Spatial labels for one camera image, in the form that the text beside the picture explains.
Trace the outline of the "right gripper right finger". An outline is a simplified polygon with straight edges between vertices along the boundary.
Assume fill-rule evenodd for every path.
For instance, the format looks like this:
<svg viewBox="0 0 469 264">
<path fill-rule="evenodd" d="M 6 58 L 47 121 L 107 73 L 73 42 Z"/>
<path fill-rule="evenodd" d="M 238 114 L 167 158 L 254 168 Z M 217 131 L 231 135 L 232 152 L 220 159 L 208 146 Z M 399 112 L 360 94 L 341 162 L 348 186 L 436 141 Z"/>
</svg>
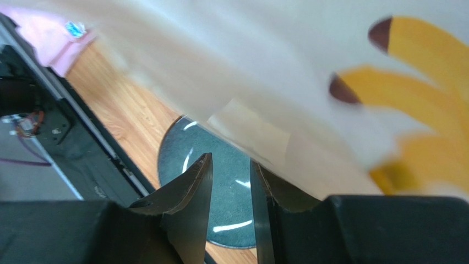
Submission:
<svg viewBox="0 0 469 264">
<path fill-rule="evenodd" d="M 250 162 L 250 183 L 258 263 L 310 263 L 306 222 L 321 201 L 255 160 Z"/>
</svg>

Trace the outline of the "banana print plastic bag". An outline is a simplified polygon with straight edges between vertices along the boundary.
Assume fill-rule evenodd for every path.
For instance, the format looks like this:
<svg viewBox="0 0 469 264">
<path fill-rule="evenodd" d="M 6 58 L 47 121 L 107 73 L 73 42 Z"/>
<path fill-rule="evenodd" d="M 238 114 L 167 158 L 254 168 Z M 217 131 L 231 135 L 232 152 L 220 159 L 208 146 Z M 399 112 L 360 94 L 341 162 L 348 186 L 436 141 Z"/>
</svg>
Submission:
<svg viewBox="0 0 469 264">
<path fill-rule="evenodd" d="M 303 191 L 468 199 L 468 1 L 5 1 Z"/>
</svg>

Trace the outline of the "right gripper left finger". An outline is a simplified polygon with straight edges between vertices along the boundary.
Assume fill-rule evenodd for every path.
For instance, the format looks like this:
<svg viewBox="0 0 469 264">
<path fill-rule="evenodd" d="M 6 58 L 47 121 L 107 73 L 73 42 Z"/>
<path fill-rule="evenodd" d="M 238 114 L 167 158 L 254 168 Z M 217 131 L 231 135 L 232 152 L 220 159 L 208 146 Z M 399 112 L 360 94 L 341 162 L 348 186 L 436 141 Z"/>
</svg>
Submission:
<svg viewBox="0 0 469 264">
<path fill-rule="evenodd" d="M 212 154 L 202 154 L 184 173 L 130 205 L 160 217 L 160 229 L 183 263 L 204 263 L 212 194 Z"/>
</svg>

